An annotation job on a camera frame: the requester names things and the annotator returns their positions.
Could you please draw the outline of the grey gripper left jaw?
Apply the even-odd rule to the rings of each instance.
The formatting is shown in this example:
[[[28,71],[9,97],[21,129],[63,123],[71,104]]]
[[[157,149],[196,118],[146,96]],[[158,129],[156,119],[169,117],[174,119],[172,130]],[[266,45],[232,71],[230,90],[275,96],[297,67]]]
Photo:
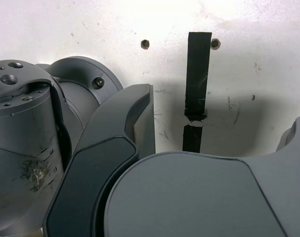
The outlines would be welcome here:
[[[153,86],[135,84],[107,99],[89,120],[46,214],[46,237],[101,237],[118,178],[156,152]]]

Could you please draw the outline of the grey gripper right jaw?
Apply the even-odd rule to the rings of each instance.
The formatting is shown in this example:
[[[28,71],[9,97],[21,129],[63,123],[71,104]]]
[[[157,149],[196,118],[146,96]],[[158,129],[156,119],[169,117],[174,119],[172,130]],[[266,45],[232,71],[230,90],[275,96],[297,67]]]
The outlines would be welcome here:
[[[107,237],[300,237],[300,117],[260,157],[160,153],[114,184]]]

